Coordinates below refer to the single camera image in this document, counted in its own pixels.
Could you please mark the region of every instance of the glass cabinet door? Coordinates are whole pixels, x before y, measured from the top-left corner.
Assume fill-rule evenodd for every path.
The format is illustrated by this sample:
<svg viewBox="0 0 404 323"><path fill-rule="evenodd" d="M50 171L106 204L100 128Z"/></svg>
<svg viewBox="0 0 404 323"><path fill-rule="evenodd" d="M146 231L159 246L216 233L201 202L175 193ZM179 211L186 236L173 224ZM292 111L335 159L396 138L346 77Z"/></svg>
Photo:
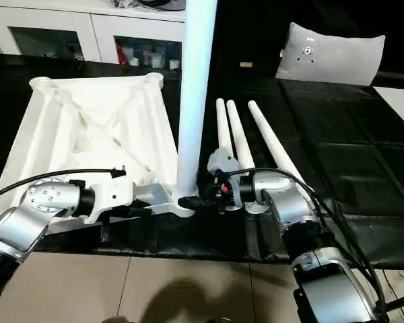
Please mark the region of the glass cabinet door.
<svg viewBox="0 0 404 323"><path fill-rule="evenodd" d="M180 70L181 42L115 36L121 65Z"/></svg>
<svg viewBox="0 0 404 323"><path fill-rule="evenodd" d="M88 13L0 7L4 54L100 61Z"/></svg>
<svg viewBox="0 0 404 323"><path fill-rule="evenodd" d="M184 22L92 15L104 63L181 69Z"/></svg>
<svg viewBox="0 0 404 323"><path fill-rule="evenodd" d="M84 60L76 32L9 27L21 55Z"/></svg>

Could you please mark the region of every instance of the white pvc pipe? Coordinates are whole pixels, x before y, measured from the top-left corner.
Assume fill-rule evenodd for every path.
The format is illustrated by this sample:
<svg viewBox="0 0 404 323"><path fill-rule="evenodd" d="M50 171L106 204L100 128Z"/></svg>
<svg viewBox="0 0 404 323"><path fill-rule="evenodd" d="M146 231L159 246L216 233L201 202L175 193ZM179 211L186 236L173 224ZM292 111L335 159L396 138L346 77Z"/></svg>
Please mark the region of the white pvc pipe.
<svg viewBox="0 0 404 323"><path fill-rule="evenodd" d="M203 114L217 0L188 0L182 44L178 171L175 198L197 194Z"/></svg>
<svg viewBox="0 0 404 323"><path fill-rule="evenodd" d="M215 101L217 109L217 130L218 130L218 147L226 150L231 156L234 155L232 149L232 140L229 133L229 122L226 116L226 107L224 106L223 99Z"/></svg>
<svg viewBox="0 0 404 323"><path fill-rule="evenodd" d="M228 114L230 120L230 127L232 128L232 134L234 136L236 155L238 155L238 161L242 168L253 168L255 163L251 156L250 147L248 146L247 139L242 128L240 116L236 110L236 105L233 100L229 100L226 103L228 107Z"/></svg>
<svg viewBox="0 0 404 323"><path fill-rule="evenodd" d="M263 139L265 140L277 166L283 170L289 171L299 180L304 181L295 164L290 159L283 145L280 143L280 140L278 140L271 126L267 122L267 119L265 119L263 116L263 113L257 106L257 103L255 101L250 101L248 103L248 107L250 108L251 114L253 115L253 118L255 119L257 126L262 133Z"/></svg>
<svg viewBox="0 0 404 323"><path fill-rule="evenodd" d="M226 104L230 119L230 126L234 136L236 154L242 168L254 168L255 162L251 155L250 147L248 146L247 138L245 137L244 129L242 128L240 116L236 110L235 102L229 100ZM265 212L269 207L259 205L256 202L245 203L245 209L251 214L260 214Z"/></svg>

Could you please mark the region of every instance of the black tablecloth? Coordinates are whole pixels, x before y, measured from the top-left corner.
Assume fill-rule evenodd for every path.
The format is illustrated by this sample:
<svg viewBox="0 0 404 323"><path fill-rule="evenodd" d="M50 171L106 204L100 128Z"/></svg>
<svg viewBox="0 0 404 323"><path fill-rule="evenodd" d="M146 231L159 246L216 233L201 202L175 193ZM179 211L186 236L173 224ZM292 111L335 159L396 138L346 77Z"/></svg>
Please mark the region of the black tablecloth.
<svg viewBox="0 0 404 323"><path fill-rule="evenodd" d="M147 72L118 65L0 55L0 174L30 100L31 78ZM177 142L178 73L165 73L162 93ZM212 79L205 109L201 181L208 157L217 148L218 97L235 100L256 166L275 167L275 162L247 108L249 100L259 104L305 181L324 198L337 199L371 262L378 268L404 268L404 122L374 89L276 79ZM245 211L224 215L201 211L188 219L173 214L142 217L112 224L107 244L100 244L99 237L99 226L53 234L45 237L38 250L288 261L272 218Z"/></svg>

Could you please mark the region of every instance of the white plastic rod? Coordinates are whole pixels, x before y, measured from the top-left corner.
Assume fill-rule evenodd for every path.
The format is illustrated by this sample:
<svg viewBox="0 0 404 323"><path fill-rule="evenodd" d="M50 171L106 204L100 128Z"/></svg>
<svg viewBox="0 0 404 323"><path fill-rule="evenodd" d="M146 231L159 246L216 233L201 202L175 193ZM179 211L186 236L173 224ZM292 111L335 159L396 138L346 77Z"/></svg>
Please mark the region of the white plastic rod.
<svg viewBox="0 0 404 323"><path fill-rule="evenodd" d="M248 146L247 138L245 137L244 129L242 128L240 116L236 110L235 102L229 100L227 106L238 161L243 169L253 168L255 166L255 162L253 161L250 147ZM245 209L251 214L261 214L268 208L269 207L267 205L259 205L256 202L245 203Z"/></svg>
<svg viewBox="0 0 404 323"><path fill-rule="evenodd" d="M176 198L197 194L203 115L217 0L188 0L182 58Z"/></svg>
<svg viewBox="0 0 404 323"><path fill-rule="evenodd" d="M304 181L295 164L290 159L286 150L283 148L283 145L280 143L280 140L278 140L271 126L267 122L267 119L265 119L263 116L263 113L257 106L257 103L255 101L250 101L248 103L248 107L250 108L251 114L253 115L253 118L255 119L257 126L262 133L263 139L265 140L277 166L283 170L291 172L298 179Z"/></svg>
<svg viewBox="0 0 404 323"><path fill-rule="evenodd" d="M236 110L236 105L233 100L229 100L226 104L228 107L228 114L230 119L230 127L234 136L236 155L242 168L253 168L255 163L251 156L250 147L248 146L247 139L242 128L240 116Z"/></svg>
<svg viewBox="0 0 404 323"><path fill-rule="evenodd" d="M234 155L232 149L232 140L229 133L229 122L226 116L226 107L224 106L223 99L215 101L217 108L217 129L218 129L218 147L226 150L231 156Z"/></svg>

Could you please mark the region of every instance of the cabinet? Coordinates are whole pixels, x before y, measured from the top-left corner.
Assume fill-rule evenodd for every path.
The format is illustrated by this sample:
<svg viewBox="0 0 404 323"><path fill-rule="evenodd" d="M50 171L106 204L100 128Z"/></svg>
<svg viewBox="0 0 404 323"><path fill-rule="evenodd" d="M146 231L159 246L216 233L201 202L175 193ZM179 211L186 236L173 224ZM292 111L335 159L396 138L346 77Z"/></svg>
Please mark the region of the cabinet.
<svg viewBox="0 0 404 323"><path fill-rule="evenodd" d="M179 68L185 11L118 9L108 0L0 0L5 54Z"/></svg>
<svg viewBox="0 0 404 323"><path fill-rule="evenodd" d="M183 23L107 15L92 15L92 20L102 62L119 63L120 49L127 58L133 54L141 66L155 65L152 53L161 54L162 68L181 60Z"/></svg>
<svg viewBox="0 0 404 323"><path fill-rule="evenodd" d="M0 7L0 48L5 54L101 61L88 13Z"/></svg>

